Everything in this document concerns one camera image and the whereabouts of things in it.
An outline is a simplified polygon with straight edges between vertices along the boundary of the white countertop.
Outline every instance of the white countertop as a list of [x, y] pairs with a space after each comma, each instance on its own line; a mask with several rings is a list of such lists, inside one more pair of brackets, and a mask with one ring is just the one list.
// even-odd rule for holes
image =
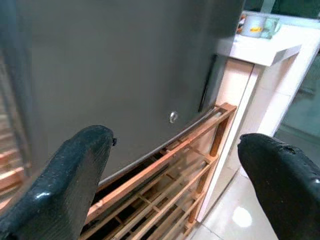
[[230, 57], [269, 67], [299, 53], [300, 48], [301, 43], [295, 32], [288, 31], [287, 26], [283, 25], [272, 39], [237, 34]]

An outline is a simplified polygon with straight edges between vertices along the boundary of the wooden shoe rack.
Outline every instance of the wooden shoe rack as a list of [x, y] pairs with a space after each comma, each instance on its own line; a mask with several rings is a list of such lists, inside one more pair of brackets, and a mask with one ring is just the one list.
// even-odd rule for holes
[[23, 183], [24, 170], [16, 138], [0, 95], [0, 209]]
[[[204, 122], [150, 157], [149, 164], [128, 180], [105, 195], [101, 187], [79, 239], [186, 238], [197, 223], [235, 110], [228, 103], [214, 106]], [[198, 143], [210, 133], [212, 145], [203, 152]]]

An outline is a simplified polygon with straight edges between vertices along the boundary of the white tile floor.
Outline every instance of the white tile floor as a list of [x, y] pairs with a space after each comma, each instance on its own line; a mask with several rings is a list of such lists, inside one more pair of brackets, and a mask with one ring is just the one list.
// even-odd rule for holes
[[278, 240], [243, 171], [195, 231], [192, 240]]

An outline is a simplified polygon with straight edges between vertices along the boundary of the mug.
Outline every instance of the mug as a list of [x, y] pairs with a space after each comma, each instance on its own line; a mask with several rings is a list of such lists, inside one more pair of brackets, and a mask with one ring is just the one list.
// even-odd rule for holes
[[242, 27], [241, 35], [260, 38], [264, 29], [266, 17], [257, 15], [247, 15]]
[[268, 17], [265, 21], [261, 38], [272, 39], [272, 37], [279, 31], [281, 27], [279, 20], [280, 19], [276, 17]]

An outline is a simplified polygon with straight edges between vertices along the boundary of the gray refrigerator door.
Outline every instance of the gray refrigerator door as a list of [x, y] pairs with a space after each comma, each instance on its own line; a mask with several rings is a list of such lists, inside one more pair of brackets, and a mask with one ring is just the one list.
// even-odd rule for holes
[[[14, 60], [13, 43], [2, 45], [8, 68], [18, 72], [11, 80], [32, 170], [82, 128], [104, 125], [118, 139], [102, 175], [107, 180], [188, 127], [203, 114], [204, 92], [215, 101], [242, 5], [239, 0], [8, 3], [17, 16], [9, 22], [18, 30], [6, 30], [18, 46]], [[178, 119], [170, 123], [173, 111]]]

